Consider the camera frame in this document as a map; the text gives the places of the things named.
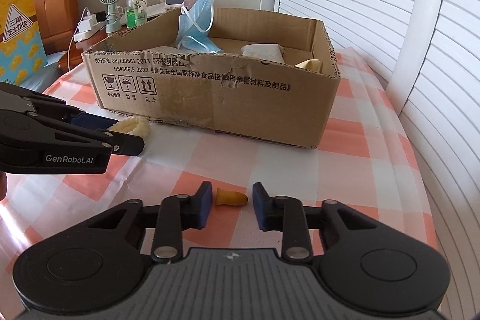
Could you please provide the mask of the yellow blue printed bag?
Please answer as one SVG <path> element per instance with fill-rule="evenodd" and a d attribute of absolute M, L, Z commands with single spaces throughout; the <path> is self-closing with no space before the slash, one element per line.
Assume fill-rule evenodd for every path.
<path fill-rule="evenodd" d="M 21 85 L 47 65 L 34 0 L 1 0 L 1 82 Z"/>

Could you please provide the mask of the pink checkered tablecloth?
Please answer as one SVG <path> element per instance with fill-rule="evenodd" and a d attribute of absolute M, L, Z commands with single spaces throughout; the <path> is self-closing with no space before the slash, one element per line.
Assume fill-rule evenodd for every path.
<path fill-rule="evenodd" d="M 434 224 L 413 148 L 377 76 L 354 49 L 337 52 L 342 79 L 316 149 L 193 128 L 152 124 L 139 157 L 114 156 L 101 175 L 10 175 L 1 203 L 1 317 L 23 309 L 11 280 L 27 247 L 128 199 L 158 204 L 203 181 L 306 205 L 335 199 L 435 245 Z"/>

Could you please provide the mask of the green tube bottle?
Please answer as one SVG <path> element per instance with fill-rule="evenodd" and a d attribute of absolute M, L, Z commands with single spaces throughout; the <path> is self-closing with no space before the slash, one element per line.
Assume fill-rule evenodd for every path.
<path fill-rule="evenodd" d="M 144 23 L 146 23 L 147 21 L 146 2 L 144 0 L 135 1 L 134 13 L 135 13 L 136 27 L 142 26 Z"/>

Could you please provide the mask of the grey fabric pouch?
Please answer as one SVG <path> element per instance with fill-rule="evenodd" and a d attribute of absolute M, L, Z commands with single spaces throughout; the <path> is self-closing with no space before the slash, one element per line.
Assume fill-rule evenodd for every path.
<path fill-rule="evenodd" d="M 278 44 L 250 44 L 241 48 L 241 55 L 270 62 L 284 62 L 284 49 Z"/>
<path fill-rule="evenodd" d="M 157 46 L 154 48 L 150 48 L 149 51 L 164 55 L 177 55 L 182 53 L 178 48 L 171 46 Z"/>

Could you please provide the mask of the wooden nightstand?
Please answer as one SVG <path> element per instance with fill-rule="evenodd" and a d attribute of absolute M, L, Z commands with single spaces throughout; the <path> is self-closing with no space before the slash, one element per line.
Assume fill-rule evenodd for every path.
<path fill-rule="evenodd" d="M 58 61 L 58 68 L 61 73 L 67 73 L 81 64 L 81 54 L 107 37 L 106 29 L 102 28 L 86 40 L 74 41 L 68 52 Z"/>

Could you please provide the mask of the blue face mask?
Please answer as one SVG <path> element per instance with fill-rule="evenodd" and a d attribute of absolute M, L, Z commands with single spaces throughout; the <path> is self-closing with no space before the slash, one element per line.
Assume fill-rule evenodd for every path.
<path fill-rule="evenodd" d="M 197 0 L 190 9 L 181 7 L 176 48 L 204 54 L 223 52 L 208 37 L 214 21 L 214 1 Z"/>

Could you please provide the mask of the blue grey bedding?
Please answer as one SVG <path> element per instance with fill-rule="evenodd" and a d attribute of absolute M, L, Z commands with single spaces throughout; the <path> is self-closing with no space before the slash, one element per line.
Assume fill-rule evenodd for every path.
<path fill-rule="evenodd" d="M 66 51 L 47 55 L 47 64 L 23 81 L 19 86 L 38 93 L 43 93 L 63 74 L 59 62 L 65 58 L 66 55 Z"/>

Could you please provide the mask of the white power strip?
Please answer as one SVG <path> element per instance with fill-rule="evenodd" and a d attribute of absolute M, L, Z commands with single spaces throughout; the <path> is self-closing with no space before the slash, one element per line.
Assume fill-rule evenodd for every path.
<path fill-rule="evenodd" d="M 74 42 L 81 42 L 89 39 L 99 32 L 106 25 L 106 21 L 97 20 L 97 15 L 89 14 L 82 18 L 77 24 L 76 33 L 73 35 Z"/>

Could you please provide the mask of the yellow cleaning cloth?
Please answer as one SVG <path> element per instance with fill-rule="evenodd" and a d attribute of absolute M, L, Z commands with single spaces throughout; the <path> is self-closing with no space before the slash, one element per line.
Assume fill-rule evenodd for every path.
<path fill-rule="evenodd" d="M 315 58 L 308 59 L 296 64 L 295 67 L 315 73 L 321 73 L 323 71 L 323 62 Z"/>

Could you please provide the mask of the orange finger cot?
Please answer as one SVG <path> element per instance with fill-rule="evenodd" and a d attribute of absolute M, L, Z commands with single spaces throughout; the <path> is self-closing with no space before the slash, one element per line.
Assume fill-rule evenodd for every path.
<path fill-rule="evenodd" d="M 245 193 L 237 191 L 224 190 L 217 188 L 215 205 L 226 205 L 240 207 L 248 203 L 248 196 Z"/>

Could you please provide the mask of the white louvered closet door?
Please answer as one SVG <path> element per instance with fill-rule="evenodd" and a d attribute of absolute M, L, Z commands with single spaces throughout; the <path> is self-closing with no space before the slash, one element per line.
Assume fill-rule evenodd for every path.
<path fill-rule="evenodd" d="M 451 268 L 449 319 L 479 314 L 479 0 L 275 0 L 368 63 L 407 132 Z"/>

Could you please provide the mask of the cream hair scrunchie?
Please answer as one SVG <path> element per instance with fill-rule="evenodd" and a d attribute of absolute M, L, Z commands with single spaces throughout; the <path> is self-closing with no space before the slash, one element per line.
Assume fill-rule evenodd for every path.
<path fill-rule="evenodd" d="M 129 117 L 113 124 L 107 129 L 109 132 L 124 133 L 139 136 L 145 140 L 150 134 L 150 122 L 143 117 Z"/>

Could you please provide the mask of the cardboard box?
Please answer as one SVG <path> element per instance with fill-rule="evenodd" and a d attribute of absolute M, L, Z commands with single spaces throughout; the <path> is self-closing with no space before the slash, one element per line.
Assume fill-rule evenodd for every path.
<path fill-rule="evenodd" d="M 314 149 L 320 143 L 339 81 L 325 26 L 267 10 L 219 8 L 209 39 L 219 54 L 164 55 L 175 47 L 180 11 L 110 35 L 82 55 L 103 109 L 167 124 L 199 127 Z M 284 62 L 242 56 L 250 44 L 278 44 Z M 315 73 L 295 67 L 323 62 Z"/>

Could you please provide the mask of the green lighter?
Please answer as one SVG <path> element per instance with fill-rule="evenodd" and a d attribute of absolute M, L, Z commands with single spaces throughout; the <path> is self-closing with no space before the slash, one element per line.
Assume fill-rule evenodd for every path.
<path fill-rule="evenodd" d="M 136 15 L 135 15 L 135 7 L 128 6 L 124 9 L 125 14 L 125 22 L 127 28 L 135 28 L 136 27 Z"/>

